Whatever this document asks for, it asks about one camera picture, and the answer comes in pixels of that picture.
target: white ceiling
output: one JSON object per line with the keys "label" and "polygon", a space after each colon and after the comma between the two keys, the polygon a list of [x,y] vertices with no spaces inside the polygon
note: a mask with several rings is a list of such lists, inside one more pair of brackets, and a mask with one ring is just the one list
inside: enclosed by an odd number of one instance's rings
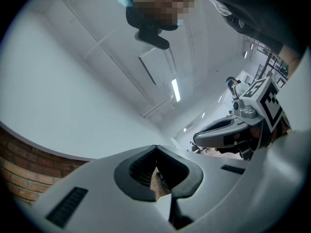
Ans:
{"label": "white ceiling", "polygon": [[[224,63],[242,54],[243,38],[208,0],[196,0],[195,9],[178,30],[161,34],[170,42],[176,70],[169,52],[134,39],[137,29],[126,23],[125,8],[117,0],[34,0],[30,7],[48,19],[103,82],[156,124],[191,108],[194,99],[214,99],[213,90],[202,95],[205,84],[214,82],[213,73]],[[171,99],[174,78],[183,102]]]}

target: red brick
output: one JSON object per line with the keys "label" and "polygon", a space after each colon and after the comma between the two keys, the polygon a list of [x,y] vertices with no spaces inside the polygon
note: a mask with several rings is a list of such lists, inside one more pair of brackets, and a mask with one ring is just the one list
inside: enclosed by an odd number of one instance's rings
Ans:
{"label": "red brick", "polygon": [[5,131],[3,128],[0,128],[0,135],[7,140],[15,139],[15,137],[13,137],[11,134],[9,134],[7,131]]}
{"label": "red brick", "polygon": [[74,165],[61,163],[61,162],[54,162],[54,168],[72,171],[72,170],[74,170]]}
{"label": "red brick", "polygon": [[12,158],[13,158],[12,152],[6,149],[3,149],[3,148],[0,148],[0,156],[2,156],[4,159],[8,161],[12,161]]}
{"label": "red brick", "polygon": [[78,169],[80,166],[77,166],[77,165],[73,165],[73,170],[76,170]]}
{"label": "red brick", "polygon": [[7,144],[8,144],[8,140],[4,138],[2,135],[0,135],[0,145],[6,147]]}
{"label": "red brick", "polygon": [[9,142],[8,143],[8,150],[12,151],[13,153],[21,156],[21,157],[24,157],[24,158],[27,158],[27,151],[22,149],[21,147],[13,144],[12,142]]}
{"label": "red brick", "polygon": [[5,160],[0,156],[0,167],[4,167]]}
{"label": "red brick", "polygon": [[29,168],[29,161],[28,160],[25,160],[24,158],[21,158],[17,155],[15,155],[13,157],[13,163],[16,165],[16,166],[20,166],[22,168],[25,168],[25,169],[28,169]]}
{"label": "red brick", "polygon": [[10,181],[11,180],[11,174],[7,171],[7,170],[5,170],[5,169],[0,169],[0,172],[1,172],[1,176],[5,179],[5,180],[7,180],[7,181]]}
{"label": "red brick", "polygon": [[76,164],[76,160],[68,159],[68,158],[65,158],[65,157],[62,157],[62,159],[59,162],[63,162],[63,163],[67,163],[67,164],[72,164],[72,165]]}
{"label": "red brick", "polygon": [[66,162],[66,161],[64,161],[64,159],[66,159],[66,158],[55,155],[55,154],[51,154],[50,158],[51,158],[51,160],[54,160],[54,161]]}
{"label": "red brick", "polygon": [[41,156],[38,156],[37,163],[43,166],[53,167],[53,161],[43,158]]}
{"label": "red brick", "polygon": [[70,174],[71,171],[67,171],[67,170],[62,170],[62,177],[66,177],[68,174]]}
{"label": "red brick", "polygon": [[31,163],[31,162],[29,163],[29,169],[33,172],[45,174],[48,176],[59,177],[59,178],[62,177],[60,170],[48,168],[45,166],[40,166],[40,165]]}
{"label": "red brick", "polygon": [[16,201],[18,201],[18,202],[22,202],[22,203],[24,203],[24,204],[26,204],[26,205],[31,205],[31,201],[29,201],[29,200],[25,200],[25,199],[22,199],[22,198],[20,198],[20,197],[17,197],[17,196],[12,196]]}
{"label": "red brick", "polygon": [[48,159],[52,159],[52,154],[44,152],[44,151],[41,151],[39,149],[32,148],[31,152],[36,154],[36,155],[40,155],[42,157],[48,158]]}
{"label": "red brick", "polygon": [[19,176],[16,176],[14,174],[12,174],[12,176],[11,176],[11,183],[18,185],[20,187],[27,188],[27,180],[25,180]]}
{"label": "red brick", "polygon": [[28,160],[30,160],[30,161],[32,161],[32,162],[37,162],[37,156],[35,155],[35,154],[33,154],[33,153],[28,153],[28,156],[27,156],[27,159]]}
{"label": "red brick", "polygon": [[38,194],[36,192],[20,188],[10,183],[7,183],[7,186],[9,191],[18,197],[31,201],[36,201],[38,199]]}
{"label": "red brick", "polygon": [[49,187],[49,185],[43,185],[34,182],[28,183],[28,189],[35,192],[45,192],[47,189],[49,189]]}
{"label": "red brick", "polygon": [[78,165],[78,166],[82,166],[82,165],[84,165],[85,163],[88,163],[88,161],[76,160],[76,165]]}
{"label": "red brick", "polygon": [[45,176],[42,174],[37,174],[37,181],[43,184],[54,184],[54,178],[50,176]]}
{"label": "red brick", "polygon": [[18,140],[17,138],[13,138],[12,140],[10,140],[10,142],[12,142],[14,145],[19,146],[20,148],[26,150],[26,151],[31,151],[31,146]]}
{"label": "red brick", "polygon": [[4,162],[3,166],[6,170],[10,171],[11,173],[14,173],[14,174],[21,176],[21,177],[28,179],[28,180],[36,181],[36,175],[34,172],[20,168],[20,167],[14,165],[12,163],[9,163],[7,161]]}
{"label": "red brick", "polygon": [[61,178],[54,178],[54,184],[62,180]]}

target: person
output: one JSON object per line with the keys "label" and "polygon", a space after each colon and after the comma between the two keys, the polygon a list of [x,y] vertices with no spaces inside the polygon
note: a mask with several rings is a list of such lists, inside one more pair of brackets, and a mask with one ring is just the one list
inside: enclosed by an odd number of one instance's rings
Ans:
{"label": "person", "polygon": [[[147,24],[161,30],[176,30],[178,21],[194,6],[194,0],[119,0],[127,7],[127,22],[138,29]],[[307,8],[284,0],[210,0],[234,30],[267,45],[296,70],[308,45],[308,37],[297,37],[307,24],[298,23]]]}
{"label": "person", "polygon": [[238,98],[249,89],[249,85],[240,80],[236,80],[234,77],[228,77],[225,81],[233,98]]}

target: gray plastic panel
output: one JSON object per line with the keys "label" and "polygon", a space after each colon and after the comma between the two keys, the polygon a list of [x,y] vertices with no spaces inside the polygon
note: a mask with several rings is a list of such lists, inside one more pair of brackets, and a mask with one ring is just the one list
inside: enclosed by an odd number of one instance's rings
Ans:
{"label": "gray plastic panel", "polygon": [[270,148],[257,150],[232,191],[209,213],[180,232],[260,233],[272,227],[290,207],[307,178],[311,165],[310,134],[311,131],[292,132]]}
{"label": "gray plastic panel", "polygon": [[[259,233],[273,226],[290,207],[306,180],[311,164],[310,134],[311,131],[292,132],[278,139],[269,149],[255,151],[250,162],[165,147],[195,162],[204,172],[203,181],[194,195],[177,200],[181,213],[195,219],[179,231]],[[62,232],[176,232],[158,212],[154,202],[131,199],[120,191],[113,179],[114,170],[121,161],[148,147],[82,166],[52,186],[32,210],[47,222],[44,217],[59,201],[73,187],[81,187],[88,193]],[[240,175],[222,170],[222,165],[246,170]]]}
{"label": "gray plastic panel", "polygon": [[235,117],[237,117],[238,119],[244,121],[245,123],[247,123],[250,126],[255,126],[257,124],[259,124],[262,120],[264,120],[264,117],[261,115],[256,115],[255,118],[246,118],[246,117],[241,117],[241,116],[237,116],[234,115]]}
{"label": "gray plastic panel", "polygon": [[[217,123],[224,121],[224,120],[233,120],[233,123],[219,128],[215,130],[208,130],[209,128],[213,127]],[[250,126],[244,123],[242,120],[236,118],[235,116],[228,116],[223,117],[219,120],[214,121],[213,123],[209,124],[206,128],[196,133],[193,137],[195,143],[202,147],[208,148],[225,148],[225,147],[233,147],[233,144],[224,144],[224,137],[227,135],[232,135],[235,133],[239,133],[243,130],[246,130]]]}

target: white robot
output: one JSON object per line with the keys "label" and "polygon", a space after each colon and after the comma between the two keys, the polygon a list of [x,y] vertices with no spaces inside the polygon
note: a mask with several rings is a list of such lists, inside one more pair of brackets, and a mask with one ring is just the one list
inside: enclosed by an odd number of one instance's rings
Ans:
{"label": "white robot", "polygon": [[[233,101],[230,116],[216,120],[193,136],[201,147],[217,148],[221,153],[240,153],[250,160],[254,151],[270,144],[272,132],[282,132],[283,110],[276,99],[278,88],[271,78],[254,82],[239,98]],[[260,130],[259,138],[251,136],[250,128]]]}
{"label": "white robot", "polygon": [[[194,136],[201,146],[240,151],[251,161],[156,145],[132,149],[83,165],[52,186],[24,214],[37,229],[47,233],[280,232],[278,222],[308,215],[296,206],[284,217],[293,202],[297,205],[300,201],[296,198],[308,180],[311,131],[294,129],[269,148],[261,148],[270,142],[271,132],[282,117],[276,93],[271,79],[256,81],[234,101],[232,115]],[[303,106],[295,107],[295,113],[300,108]],[[293,124],[300,120],[296,114],[287,114],[295,117]],[[261,129],[257,140],[247,133],[254,126]],[[168,218],[158,211],[150,190],[155,167],[172,192],[167,202]]]}

